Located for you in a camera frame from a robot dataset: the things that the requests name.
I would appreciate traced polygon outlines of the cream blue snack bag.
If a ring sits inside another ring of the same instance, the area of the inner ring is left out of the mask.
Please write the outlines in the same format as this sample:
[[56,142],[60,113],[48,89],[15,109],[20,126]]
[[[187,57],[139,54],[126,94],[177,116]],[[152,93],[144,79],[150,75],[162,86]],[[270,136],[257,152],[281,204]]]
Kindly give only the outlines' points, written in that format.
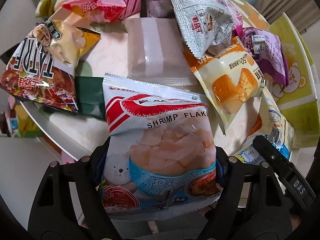
[[265,159],[253,147],[256,136],[265,137],[287,160],[291,159],[295,131],[280,112],[270,91],[261,92],[261,104],[257,120],[240,150],[234,154],[245,164],[259,165]]

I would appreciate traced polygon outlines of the grey rice roll bag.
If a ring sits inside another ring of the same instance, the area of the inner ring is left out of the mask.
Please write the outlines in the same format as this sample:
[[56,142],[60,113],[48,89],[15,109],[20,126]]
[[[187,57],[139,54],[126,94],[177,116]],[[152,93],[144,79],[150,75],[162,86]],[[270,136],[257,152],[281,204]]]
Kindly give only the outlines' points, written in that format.
[[210,46],[225,49],[231,44],[233,18],[216,0],[171,0],[182,37],[200,59]]

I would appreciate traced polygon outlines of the dark anime snack bag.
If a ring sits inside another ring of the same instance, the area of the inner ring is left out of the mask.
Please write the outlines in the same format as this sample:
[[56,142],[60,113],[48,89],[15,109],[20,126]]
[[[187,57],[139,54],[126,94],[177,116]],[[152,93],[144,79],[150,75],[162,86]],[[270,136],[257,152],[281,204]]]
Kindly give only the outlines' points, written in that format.
[[171,0],[142,0],[140,17],[169,18],[174,10]]

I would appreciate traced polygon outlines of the green cardboard box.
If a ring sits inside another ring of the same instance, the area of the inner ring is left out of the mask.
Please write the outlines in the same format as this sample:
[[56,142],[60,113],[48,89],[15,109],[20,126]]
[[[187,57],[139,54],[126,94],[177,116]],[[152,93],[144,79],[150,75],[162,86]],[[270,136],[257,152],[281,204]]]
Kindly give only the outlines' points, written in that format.
[[244,27],[269,30],[279,36],[289,68],[289,85],[273,85],[271,93],[295,129],[296,148],[315,147],[319,140],[319,78],[301,33],[283,13],[272,24],[245,0],[230,0],[242,14]]

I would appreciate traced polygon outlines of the translucent white plastic packet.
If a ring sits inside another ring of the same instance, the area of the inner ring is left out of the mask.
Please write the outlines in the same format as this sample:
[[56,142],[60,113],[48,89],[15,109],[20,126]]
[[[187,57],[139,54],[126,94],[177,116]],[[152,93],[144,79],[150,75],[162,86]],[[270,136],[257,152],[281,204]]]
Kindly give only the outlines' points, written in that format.
[[128,78],[167,86],[193,86],[197,79],[183,55],[183,43],[173,18],[131,18],[128,33]]

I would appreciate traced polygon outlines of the cream cake snack bag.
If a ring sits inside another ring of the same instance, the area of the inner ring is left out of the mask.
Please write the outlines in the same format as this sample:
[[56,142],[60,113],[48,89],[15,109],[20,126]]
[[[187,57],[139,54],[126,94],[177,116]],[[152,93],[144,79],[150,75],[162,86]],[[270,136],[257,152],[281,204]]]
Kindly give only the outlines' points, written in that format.
[[216,56],[206,53],[197,59],[189,49],[183,55],[215,108],[225,134],[242,105],[261,95],[265,87],[262,71],[237,36]]

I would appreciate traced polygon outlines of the pink striped snack bag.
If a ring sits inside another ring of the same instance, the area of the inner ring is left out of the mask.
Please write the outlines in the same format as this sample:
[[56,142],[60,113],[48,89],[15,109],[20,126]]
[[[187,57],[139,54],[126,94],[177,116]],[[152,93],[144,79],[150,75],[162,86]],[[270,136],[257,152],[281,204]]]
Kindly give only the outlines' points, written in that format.
[[139,13],[141,0],[67,0],[62,7],[89,22],[113,23]]

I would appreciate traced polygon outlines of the beige right curtain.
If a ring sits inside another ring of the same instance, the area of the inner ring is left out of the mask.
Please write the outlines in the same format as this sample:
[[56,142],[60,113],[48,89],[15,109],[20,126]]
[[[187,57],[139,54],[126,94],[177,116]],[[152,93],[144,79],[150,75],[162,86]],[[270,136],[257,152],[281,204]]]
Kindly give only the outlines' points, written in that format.
[[258,0],[254,7],[270,24],[285,13],[301,34],[319,21],[314,0]]

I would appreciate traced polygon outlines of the pink purple snack bag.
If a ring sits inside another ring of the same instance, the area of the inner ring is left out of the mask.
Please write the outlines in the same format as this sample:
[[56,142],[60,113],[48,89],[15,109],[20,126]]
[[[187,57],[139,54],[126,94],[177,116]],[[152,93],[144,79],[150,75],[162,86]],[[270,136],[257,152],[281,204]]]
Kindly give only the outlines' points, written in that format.
[[224,5],[233,19],[233,30],[236,32],[238,36],[241,35],[242,28],[243,28],[243,18],[242,14],[238,11],[238,7],[234,5],[230,0],[215,0],[218,3]]

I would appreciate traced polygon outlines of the dark green packet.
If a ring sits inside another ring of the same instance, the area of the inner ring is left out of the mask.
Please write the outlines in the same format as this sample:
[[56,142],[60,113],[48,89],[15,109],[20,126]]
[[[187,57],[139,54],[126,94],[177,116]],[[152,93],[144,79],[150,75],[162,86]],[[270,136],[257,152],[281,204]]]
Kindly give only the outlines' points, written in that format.
[[58,75],[41,90],[42,103],[70,115],[86,115],[105,119],[103,79],[101,77],[73,77]]

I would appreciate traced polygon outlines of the red yellow chips bag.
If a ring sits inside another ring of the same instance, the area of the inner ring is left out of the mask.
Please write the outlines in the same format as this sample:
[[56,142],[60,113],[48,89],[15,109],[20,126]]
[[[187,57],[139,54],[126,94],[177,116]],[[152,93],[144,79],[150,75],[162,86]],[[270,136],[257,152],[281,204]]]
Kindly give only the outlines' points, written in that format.
[[99,40],[96,31],[61,20],[43,21],[13,52],[1,88],[20,100],[76,115],[75,70]]

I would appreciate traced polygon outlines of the shrimp flakes snack bag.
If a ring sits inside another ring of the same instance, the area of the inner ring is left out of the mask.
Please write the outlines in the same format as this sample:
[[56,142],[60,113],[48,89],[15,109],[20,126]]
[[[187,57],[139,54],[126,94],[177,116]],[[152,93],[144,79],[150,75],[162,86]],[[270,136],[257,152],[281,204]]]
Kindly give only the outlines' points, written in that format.
[[110,144],[100,191],[108,213],[187,212],[217,200],[204,95],[112,74],[103,95]]

